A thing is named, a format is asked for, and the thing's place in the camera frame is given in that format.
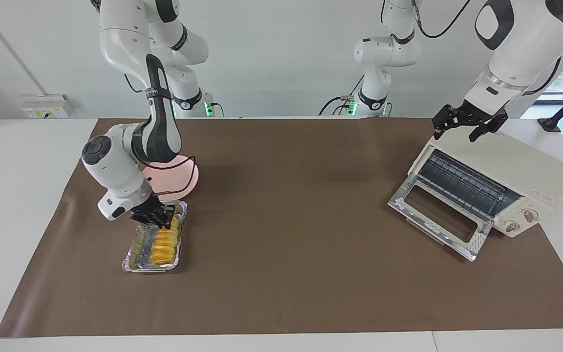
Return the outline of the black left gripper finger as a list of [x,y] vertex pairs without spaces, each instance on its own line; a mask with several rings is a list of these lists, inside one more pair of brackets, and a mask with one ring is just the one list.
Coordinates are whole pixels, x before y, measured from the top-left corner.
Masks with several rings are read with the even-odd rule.
[[475,142],[483,134],[496,133],[508,118],[507,111],[500,110],[496,116],[489,119],[487,122],[479,122],[478,127],[469,134],[470,142]]
[[455,128],[456,109],[447,104],[433,117],[433,137],[438,140],[447,130]]

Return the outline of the sliced golden bread loaf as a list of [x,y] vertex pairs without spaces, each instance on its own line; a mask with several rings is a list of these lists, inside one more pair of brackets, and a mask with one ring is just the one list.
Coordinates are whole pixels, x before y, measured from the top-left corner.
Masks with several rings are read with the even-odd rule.
[[169,229],[158,230],[151,247],[150,259],[156,266],[173,263],[178,256],[181,239],[181,222],[173,218]]

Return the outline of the silver foil baking tray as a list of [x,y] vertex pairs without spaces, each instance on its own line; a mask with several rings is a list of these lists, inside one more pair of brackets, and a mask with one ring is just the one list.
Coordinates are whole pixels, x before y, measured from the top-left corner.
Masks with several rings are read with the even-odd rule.
[[[178,218],[182,227],[188,213],[189,205],[181,200],[165,202],[164,205],[176,205],[174,218]],[[150,259],[152,242],[161,228],[139,223],[135,230],[132,245],[128,250],[127,256],[122,262],[122,268],[131,273],[156,273],[167,272],[179,265],[182,250],[182,236],[178,245],[178,256],[173,263],[156,266]]]

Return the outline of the cream toaster oven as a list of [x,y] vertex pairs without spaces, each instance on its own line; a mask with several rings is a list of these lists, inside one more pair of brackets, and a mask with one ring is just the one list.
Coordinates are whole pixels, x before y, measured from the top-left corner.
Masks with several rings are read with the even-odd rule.
[[[505,221],[513,220],[520,225],[518,236],[551,215],[563,191],[563,162],[502,132],[483,134],[470,142],[472,131],[472,127],[460,127],[447,130],[438,140],[431,137],[408,174],[418,174],[431,153],[439,150],[521,194],[520,200],[491,218],[494,229],[502,234]],[[528,223],[522,209],[536,210],[539,222]]]

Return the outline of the glass oven door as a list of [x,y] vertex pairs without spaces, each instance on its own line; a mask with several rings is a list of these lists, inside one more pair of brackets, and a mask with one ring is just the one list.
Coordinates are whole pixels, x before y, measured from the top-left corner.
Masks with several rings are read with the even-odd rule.
[[417,174],[409,174],[388,205],[440,245],[474,262],[487,240],[493,220],[475,207]]

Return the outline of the pink round plate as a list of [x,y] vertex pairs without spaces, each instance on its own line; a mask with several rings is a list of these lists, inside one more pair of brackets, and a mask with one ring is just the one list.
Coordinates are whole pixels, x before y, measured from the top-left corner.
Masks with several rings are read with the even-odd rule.
[[197,184],[199,171],[192,159],[177,155],[169,163],[152,163],[143,174],[163,202],[185,198]]

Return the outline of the brown table mat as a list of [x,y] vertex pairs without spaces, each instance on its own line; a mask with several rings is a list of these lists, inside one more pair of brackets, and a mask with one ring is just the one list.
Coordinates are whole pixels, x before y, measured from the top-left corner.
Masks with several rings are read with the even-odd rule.
[[563,328],[563,264],[540,226],[492,232],[474,262],[388,206],[426,119],[181,120],[199,181],[178,267],[122,270],[79,163],[0,338]]

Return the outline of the white wall socket box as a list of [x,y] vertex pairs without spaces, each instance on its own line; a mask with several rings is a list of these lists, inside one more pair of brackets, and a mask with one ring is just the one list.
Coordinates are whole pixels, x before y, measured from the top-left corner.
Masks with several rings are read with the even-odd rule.
[[64,94],[22,94],[22,112],[29,119],[67,119],[74,107]]

